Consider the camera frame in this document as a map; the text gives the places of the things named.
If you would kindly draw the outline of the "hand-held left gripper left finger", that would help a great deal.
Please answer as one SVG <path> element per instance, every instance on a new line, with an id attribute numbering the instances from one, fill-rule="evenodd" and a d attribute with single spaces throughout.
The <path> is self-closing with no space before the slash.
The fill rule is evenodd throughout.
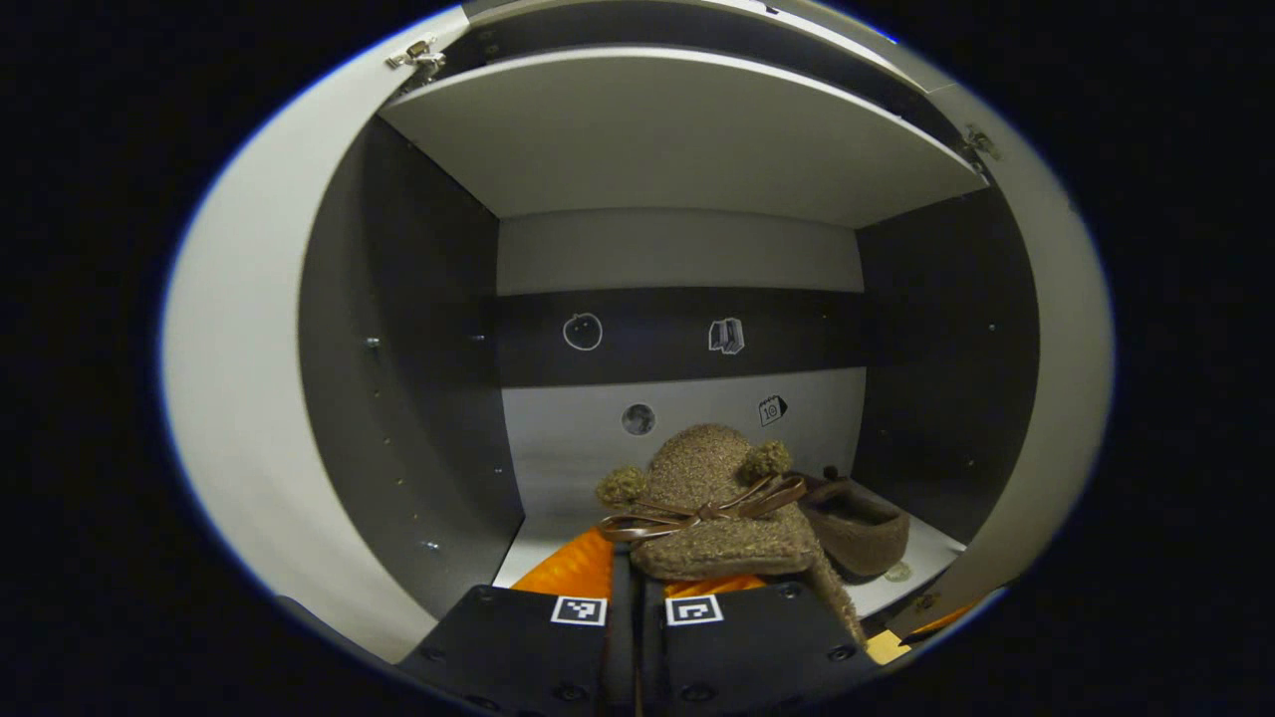
<path id="1" fill-rule="evenodd" d="M 629 549 L 597 529 L 520 541 L 397 666 L 482 717 L 638 717 L 634 606 Z"/>

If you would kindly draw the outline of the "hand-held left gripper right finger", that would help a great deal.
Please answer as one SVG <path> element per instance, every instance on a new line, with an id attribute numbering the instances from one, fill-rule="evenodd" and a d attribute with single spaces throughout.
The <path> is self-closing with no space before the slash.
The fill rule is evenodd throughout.
<path id="1" fill-rule="evenodd" d="M 878 663 L 810 586 L 666 597 L 640 580 L 643 713 L 803 713 L 861 688 Z"/>

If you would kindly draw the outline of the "brown plush shoe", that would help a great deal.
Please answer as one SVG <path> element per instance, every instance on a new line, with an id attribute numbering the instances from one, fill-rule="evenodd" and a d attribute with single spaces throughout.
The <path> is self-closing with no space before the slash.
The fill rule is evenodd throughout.
<path id="1" fill-rule="evenodd" d="M 833 566 L 852 580 L 870 580 L 901 563 L 910 515 L 847 477 L 810 476 L 799 509 Z"/>
<path id="2" fill-rule="evenodd" d="M 646 466 L 601 478 L 594 495 L 611 513 L 597 528 L 607 541 L 629 545 L 632 566 L 652 580 L 792 577 L 861 647 L 867 639 L 856 603 L 799 508 L 807 492 L 810 482 L 783 443 L 754 444 L 737 427 L 692 425 Z"/>

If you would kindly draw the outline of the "grey white shoe cabinet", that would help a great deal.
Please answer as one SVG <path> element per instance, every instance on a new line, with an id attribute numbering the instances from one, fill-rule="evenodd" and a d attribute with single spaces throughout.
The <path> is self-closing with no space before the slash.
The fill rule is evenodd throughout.
<path id="1" fill-rule="evenodd" d="M 1021 450 L 1037 291 L 964 126 L 776 17 L 669 0 L 472 10 L 360 128 L 303 258 L 300 369 L 329 480 L 432 617 L 674 432 L 780 440 L 910 515 L 896 615 Z"/>

